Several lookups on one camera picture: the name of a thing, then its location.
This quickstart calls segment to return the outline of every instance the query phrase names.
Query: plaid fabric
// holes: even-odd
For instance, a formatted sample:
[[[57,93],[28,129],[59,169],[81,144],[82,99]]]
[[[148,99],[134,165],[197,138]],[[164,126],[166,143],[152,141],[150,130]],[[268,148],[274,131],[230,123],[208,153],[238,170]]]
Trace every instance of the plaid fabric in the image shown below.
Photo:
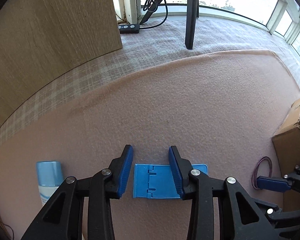
[[[41,116],[90,90],[184,57],[223,50],[269,49],[281,58],[300,87],[300,58],[283,39],[246,24],[202,17],[196,23],[194,49],[187,50],[185,25],[184,20],[167,20],[157,28],[122,35],[123,49],[74,68],[25,101],[0,127],[0,145]]]

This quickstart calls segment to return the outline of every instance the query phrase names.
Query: black remote control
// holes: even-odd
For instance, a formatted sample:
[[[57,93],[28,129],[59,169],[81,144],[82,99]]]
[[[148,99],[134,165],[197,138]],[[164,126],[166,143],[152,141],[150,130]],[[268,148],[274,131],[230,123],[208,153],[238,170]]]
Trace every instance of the black remote control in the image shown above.
[[[119,28],[120,34],[139,33],[139,31],[140,31],[140,25],[139,24],[119,25],[118,28]]]

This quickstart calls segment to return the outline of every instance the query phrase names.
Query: wooden board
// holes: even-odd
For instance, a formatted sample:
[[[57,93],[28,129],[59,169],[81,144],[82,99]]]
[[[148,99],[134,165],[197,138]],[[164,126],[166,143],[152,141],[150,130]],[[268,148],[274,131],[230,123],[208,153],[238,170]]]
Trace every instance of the wooden board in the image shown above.
[[[58,76],[120,48],[112,0],[8,0],[0,11],[0,126]]]

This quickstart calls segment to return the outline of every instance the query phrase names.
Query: cardboard box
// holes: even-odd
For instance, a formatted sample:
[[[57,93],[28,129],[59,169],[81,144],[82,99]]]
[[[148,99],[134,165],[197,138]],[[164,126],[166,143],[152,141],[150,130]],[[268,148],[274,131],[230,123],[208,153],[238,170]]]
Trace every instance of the cardboard box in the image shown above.
[[[282,125],[272,136],[277,152],[281,176],[300,165],[300,99],[295,101]],[[300,209],[300,193],[289,190],[283,194],[284,211]]]

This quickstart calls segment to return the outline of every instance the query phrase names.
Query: silver rivet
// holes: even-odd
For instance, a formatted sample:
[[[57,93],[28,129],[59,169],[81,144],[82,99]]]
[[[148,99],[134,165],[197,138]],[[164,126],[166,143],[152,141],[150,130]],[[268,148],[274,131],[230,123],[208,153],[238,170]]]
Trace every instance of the silver rivet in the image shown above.
[[[104,169],[101,171],[102,175],[109,175],[111,173],[111,170],[109,169]]]
[[[233,178],[233,177],[229,177],[229,178],[227,179],[227,181],[228,181],[230,184],[234,184],[234,183],[236,182],[235,178]]]
[[[74,182],[75,178],[74,177],[68,177],[66,178],[66,183],[71,184],[72,182]]]
[[[200,171],[194,169],[194,170],[191,171],[191,174],[194,175],[194,176],[198,176],[200,174]]]

